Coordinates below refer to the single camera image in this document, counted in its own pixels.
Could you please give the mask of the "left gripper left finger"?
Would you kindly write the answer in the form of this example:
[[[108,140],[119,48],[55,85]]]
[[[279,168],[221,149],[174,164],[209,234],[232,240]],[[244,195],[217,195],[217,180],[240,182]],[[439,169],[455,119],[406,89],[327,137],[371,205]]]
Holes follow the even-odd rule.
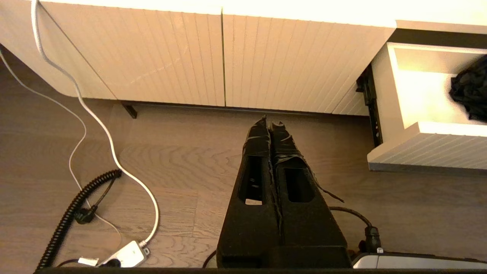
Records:
[[[249,129],[218,242],[220,249],[264,249],[279,240],[271,140],[263,116]]]

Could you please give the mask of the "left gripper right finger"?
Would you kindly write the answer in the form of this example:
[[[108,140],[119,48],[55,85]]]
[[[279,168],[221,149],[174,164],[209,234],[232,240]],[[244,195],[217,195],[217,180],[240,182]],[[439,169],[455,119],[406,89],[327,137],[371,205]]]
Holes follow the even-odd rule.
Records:
[[[270,127],[279,229],[287,246],[347,247],[317,180],[283,123]]]

